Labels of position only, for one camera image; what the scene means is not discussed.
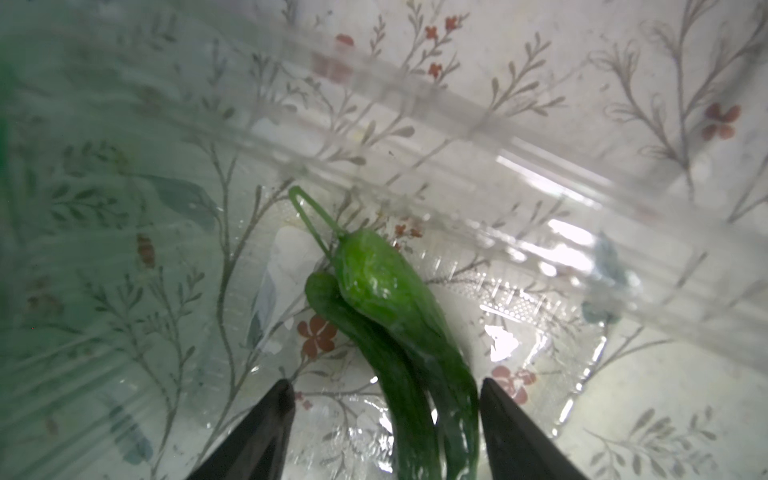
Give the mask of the clear pepper container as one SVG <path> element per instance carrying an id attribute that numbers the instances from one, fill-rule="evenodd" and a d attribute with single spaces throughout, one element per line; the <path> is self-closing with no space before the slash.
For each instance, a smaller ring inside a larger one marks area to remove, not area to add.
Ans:
<path id="1" fill-rule="evenodd" d="M 392 478 L 296 186 L 586 477 L 766 477 L 763 1 L 3 2 L 2 477 L 185 478 L 286 380 L 286 478 Z"/>

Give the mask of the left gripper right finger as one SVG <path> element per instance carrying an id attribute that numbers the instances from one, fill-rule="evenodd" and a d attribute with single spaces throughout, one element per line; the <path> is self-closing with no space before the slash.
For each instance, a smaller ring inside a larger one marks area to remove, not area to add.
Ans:
<path id="1" fill-rule="evenodd" d="M 492 378 L 483 380 L 479 411 L 494 479 L 586 480 Z"/>

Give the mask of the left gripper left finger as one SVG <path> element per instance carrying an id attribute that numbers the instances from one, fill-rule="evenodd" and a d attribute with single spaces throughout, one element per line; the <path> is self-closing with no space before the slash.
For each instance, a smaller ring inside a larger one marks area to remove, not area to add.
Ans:
<path id="1" fill-rule="evenodd" d="M 275 382 L 188 479 L 280 479 L 295 413 L 292 385 L 285 379 Z"/>

